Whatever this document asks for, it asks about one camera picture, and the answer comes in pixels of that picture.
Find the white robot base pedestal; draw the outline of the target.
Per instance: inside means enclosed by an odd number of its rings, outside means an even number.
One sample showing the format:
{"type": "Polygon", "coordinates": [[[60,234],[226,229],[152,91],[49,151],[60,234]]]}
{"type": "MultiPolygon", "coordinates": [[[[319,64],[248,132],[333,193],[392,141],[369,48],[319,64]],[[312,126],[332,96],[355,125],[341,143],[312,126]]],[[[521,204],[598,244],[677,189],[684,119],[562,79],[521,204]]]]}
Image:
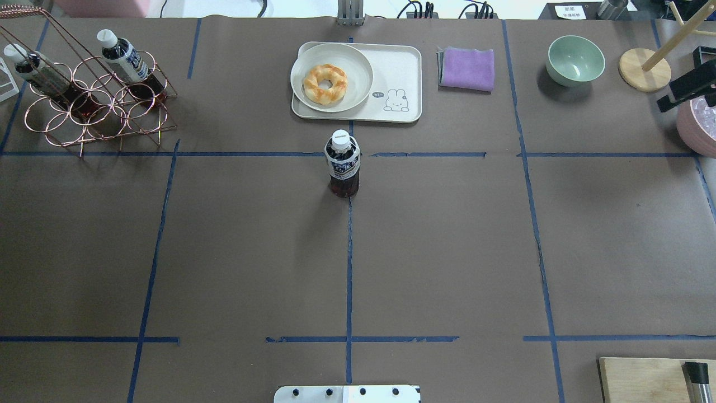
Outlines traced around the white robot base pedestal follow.
{"type": "Polygon", "coordinates": [[[414,385],[324,385],[285,386],[274,394],[274,402],[421,402],[414,385]]]}

